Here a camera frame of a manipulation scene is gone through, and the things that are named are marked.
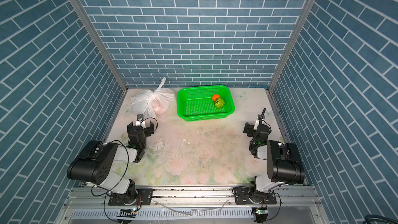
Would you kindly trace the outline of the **white plastic bag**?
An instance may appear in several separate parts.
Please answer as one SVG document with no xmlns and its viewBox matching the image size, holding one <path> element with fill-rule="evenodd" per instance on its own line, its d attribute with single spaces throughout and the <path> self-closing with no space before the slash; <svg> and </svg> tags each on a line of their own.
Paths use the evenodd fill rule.
<svg viewBox="0 0 398 224">
<path fill-rule="evenodd" d="M 166 78 L 155 90 L 141 90 L 130 98 L 131 113 L 143 115 L 144 118 L 156 118 L 159 115 L 173 110 L 177 106 L 176 94 L 172 89 L 164 88 Z"/>
</svg>

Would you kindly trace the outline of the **green plastic basket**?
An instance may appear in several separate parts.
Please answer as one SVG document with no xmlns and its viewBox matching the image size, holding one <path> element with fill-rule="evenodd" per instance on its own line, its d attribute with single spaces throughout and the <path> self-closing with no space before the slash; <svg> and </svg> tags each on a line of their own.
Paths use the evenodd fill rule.
<svg viewBox="0 0 398 224">
<path fill-rule="evenodd" d="M 212 96 L 220 95 L 226 104 L 215 107 Z M 235 105 L 229 88 L 222 85 L 184 88 L 177 93 L 177 114 L 185 121 L 226 118 L 233 114 Z"/>
</svg>

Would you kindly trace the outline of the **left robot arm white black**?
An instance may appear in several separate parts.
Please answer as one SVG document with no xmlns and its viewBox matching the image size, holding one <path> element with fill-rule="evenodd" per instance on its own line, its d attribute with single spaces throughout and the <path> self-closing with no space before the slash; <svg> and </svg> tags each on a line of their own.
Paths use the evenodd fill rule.
<svg viewBox="0 0 398 224">
<path fill-rule="evenodd" d="M 153 135 L 157 128 L 155 118 L 144 119 L 139 115 L 136 122 L 126 127 L 127 145 L 117 140 L 109 143 L 90 141 L 70 164 L 67 177 L 97 185 L 111 196 L 121 198 L 125 205 L 132 204 L 138 197 L 135 183 L 112 171 L 112 164 L 115 161 L 140 162 L 147 148 L 147 137 Z"/>
</svg>

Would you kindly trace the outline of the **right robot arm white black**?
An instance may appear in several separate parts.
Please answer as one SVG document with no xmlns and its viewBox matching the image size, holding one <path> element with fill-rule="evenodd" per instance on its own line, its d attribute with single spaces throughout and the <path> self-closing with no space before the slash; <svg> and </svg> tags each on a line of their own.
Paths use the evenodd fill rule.
<svg viewBox="0 0 398 224">
<path fill-rule="evenodd" d="M 264 121 L 255 124 L 245 123 L 243 133 L 251 141 L 249 151 L 255 159 L 266 161 L 266 174 L 255 176 L 250 182 L 249 195 L 263 197 L 271 194 L 278 187 L 302 184 L 305 170 L 299 149 L 293 143 L 270 140 L 272 130 Z"/>
</svg>

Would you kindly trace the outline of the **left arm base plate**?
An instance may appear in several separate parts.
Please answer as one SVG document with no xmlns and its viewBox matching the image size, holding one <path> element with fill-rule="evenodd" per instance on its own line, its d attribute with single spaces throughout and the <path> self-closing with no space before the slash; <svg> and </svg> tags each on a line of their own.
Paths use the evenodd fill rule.
<svg viewBox="0 0 398 224">
<path fill-rule="evenodd" d="M 125 194 L 110 193 L 109 195 L 109 206 L 143 206 L 150 205 L 153 189 L 128 189 Z"/>
</svg>

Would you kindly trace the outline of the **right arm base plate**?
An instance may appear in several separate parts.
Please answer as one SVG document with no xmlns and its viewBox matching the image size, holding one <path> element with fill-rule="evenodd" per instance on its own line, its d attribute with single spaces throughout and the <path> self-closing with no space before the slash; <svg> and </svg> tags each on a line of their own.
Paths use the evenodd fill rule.
<svg viewBox="0 0 398 224">
<path fill-rule="evenodd" d="M 237 186 L 232 188 L 232 194 L 235 199 L 235 204 L 237 205 L 273 205 L 277 203 L 275 195 L 259 192 L 246 186 Z"/>
</svg>

